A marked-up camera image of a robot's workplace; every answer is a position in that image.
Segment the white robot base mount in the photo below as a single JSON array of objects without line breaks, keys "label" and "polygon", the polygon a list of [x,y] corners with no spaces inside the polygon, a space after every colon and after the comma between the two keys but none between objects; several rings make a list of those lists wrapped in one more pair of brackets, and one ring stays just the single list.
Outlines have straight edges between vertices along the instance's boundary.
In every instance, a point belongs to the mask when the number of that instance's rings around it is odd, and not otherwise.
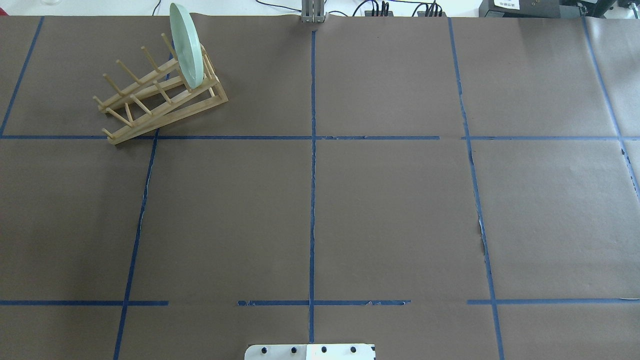
[{"label": "white robot base mount", "polygon": [[374,344],[254,344],[247,347],[245,360],[375,360]]}]

